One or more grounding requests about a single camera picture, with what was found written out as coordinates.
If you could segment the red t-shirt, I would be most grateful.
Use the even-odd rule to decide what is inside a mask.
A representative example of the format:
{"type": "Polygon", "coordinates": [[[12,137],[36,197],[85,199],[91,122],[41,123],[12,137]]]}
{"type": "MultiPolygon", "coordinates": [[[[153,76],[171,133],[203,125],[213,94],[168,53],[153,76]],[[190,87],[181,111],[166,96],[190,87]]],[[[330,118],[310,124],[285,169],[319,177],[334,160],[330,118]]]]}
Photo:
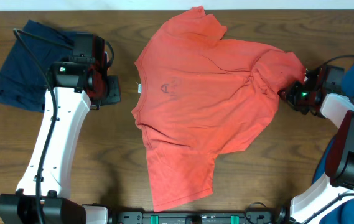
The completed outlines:
{"type": "Polygon", "coordinates": [[[279,91],[302,82],[292,52],[224,37],[203,7],[165,22],[136,60],[142,132],[155,212],[209,196],[215,160],[244,151],[270,124],[279,91]]]}

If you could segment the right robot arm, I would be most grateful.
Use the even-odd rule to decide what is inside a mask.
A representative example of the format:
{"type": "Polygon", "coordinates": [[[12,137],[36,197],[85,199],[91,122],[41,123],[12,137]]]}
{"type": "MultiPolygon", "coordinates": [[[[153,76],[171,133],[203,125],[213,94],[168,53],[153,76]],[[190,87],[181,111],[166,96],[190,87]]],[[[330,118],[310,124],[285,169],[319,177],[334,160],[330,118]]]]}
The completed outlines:
{"type": "Polygon", "coordinates": [[[328,145],[323,174],[281,208],[276,223],[318,223],[354,199],[354,98],[342,90],[343,74],[342,68],[321,65],[307,71],[303,83],[279,91],[294,110],[327,118],[338,131],[328,145]]]}

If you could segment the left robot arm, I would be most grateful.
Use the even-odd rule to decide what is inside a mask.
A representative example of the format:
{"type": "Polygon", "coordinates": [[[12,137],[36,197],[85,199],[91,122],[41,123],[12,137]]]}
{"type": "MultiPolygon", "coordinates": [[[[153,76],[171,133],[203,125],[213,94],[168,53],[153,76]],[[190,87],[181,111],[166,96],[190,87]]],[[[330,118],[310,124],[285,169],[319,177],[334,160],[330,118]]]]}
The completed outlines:
{"type": "Polygon", "coordinates": [[[47,84],[35,148],[13,194],[0,195],[4,223],[112,223],[104,205],[70,198],[71,170],[82,124],[90,110],[121,100],[119,81],[109,76],[114,51],[95,34],[79,33],[72,54],[41,71],[47,84]]]}

